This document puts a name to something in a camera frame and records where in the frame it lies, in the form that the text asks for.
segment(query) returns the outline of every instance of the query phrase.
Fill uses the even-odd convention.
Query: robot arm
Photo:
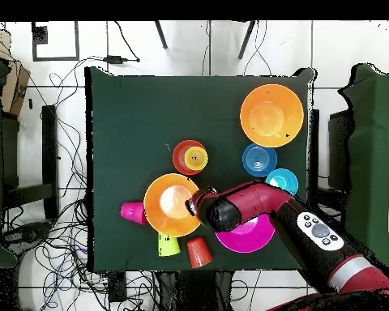
[[[270,214],[279,238],[321,292],[389,288],[389,278],[362,253],[308,211],[292,196],[261,181],[251,181],[223,193],[213,188],[197,192],[186,206],[215,232]]]

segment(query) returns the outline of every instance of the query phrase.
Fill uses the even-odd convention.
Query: blue bowl
[[[270,172],[265,182],[275,187],[280,187],[291,195],[294,195],[298,191],[297,177],[288,169],[279,168]]]
[[[265,177],[276,167],[276,151],[252,143],[242,155],[244,169],[254,177]]]

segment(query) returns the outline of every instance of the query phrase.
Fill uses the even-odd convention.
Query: dark green tablecloth
[[[119,212],[123,202],[142,200],[156,178],[177,173],[172,151],[184,139],[199,140],[207,149],[206,168],[192,177],[199,188],[214,185],[226,190],[251,180],[242,167],[242,152],[251,141],[242,131],[239,113],[248,93],[266,83],[289,87],[303,104],[305,124],[300,133],[276,152],[277,167],[297,175],[297,195],[305,198],[311,69],[283,78],[115,77],[94,67],[86,75],[86,87],[92,85],[93,142],[88,140],[88,149],[93,146],[93,181],[88,184],[92,187],[93,183],[96,271],[190,269],[186,242],[196,236],[204,238],[212,253],[213,262],[204,267],[207,269],[298,268],[276,235],[263,249],[240,254],[226,249],[203,226],[179,238],[180,254],[159,258],[157,232],[149,224],[125,221]]]
[[[389,75],[368,64],[354,66],[352,75],[340,91],[355,121],[346,229],[389,266]]]

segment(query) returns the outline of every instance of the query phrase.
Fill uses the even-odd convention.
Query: silver band
[[[339,268],[335,274],[331,277],[328,283],[336,291],[340,291],[343,286],[352,278],[354,275],[363,271],[367,267],[372,265],[363,257],[353,258],[348,260],[341,268]]]

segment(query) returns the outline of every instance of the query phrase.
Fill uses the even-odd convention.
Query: white button panel
[[[343,239],[319,217],[302,212],[297,218],[298,227],[321,249],[333,251],[344,246]]]

